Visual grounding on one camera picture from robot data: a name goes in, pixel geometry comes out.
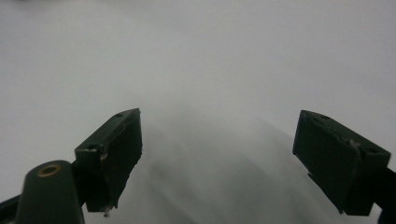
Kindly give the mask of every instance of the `white background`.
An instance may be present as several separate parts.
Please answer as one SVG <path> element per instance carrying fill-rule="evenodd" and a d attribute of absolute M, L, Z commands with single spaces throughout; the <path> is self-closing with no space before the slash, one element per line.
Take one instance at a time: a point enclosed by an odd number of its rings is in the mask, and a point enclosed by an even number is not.
<path fill-rule="evenodd" d="M 1 0 L 0 201 L 139 107 L 143 157 L 87 223 L 376 223 L 291 149 L 307 109 L 396 152 L 395 40 L 391 0 Z"/>

